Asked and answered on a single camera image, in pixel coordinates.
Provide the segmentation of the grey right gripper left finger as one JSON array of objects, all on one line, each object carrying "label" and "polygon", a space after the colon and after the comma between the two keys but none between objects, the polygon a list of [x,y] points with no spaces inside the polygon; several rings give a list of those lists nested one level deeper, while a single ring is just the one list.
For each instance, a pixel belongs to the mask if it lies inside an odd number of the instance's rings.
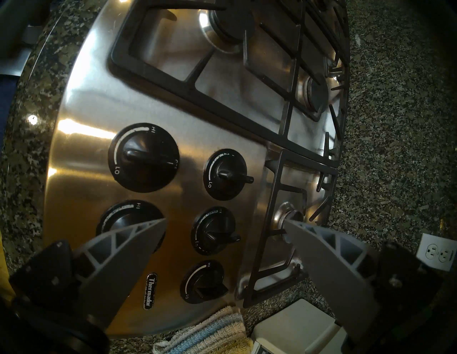
[{"label": "grey right gripper left finger", "polygon": [[9,278],[20,298],[41,309],[86,318],[106,329],[143,274],[166,231],[156,219],[102,233],[72,250],[57,240]]}]

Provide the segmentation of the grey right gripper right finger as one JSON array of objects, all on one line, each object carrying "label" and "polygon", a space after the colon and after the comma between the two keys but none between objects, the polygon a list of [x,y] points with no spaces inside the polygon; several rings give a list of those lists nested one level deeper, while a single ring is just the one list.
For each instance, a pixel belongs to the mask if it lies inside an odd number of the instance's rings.
[{"label": "grey right gripper right finger", "polygon": [[284,221],[286,239],[347,336],[343,346],[409,346],[431,317],[442,277],[397,242]]}]

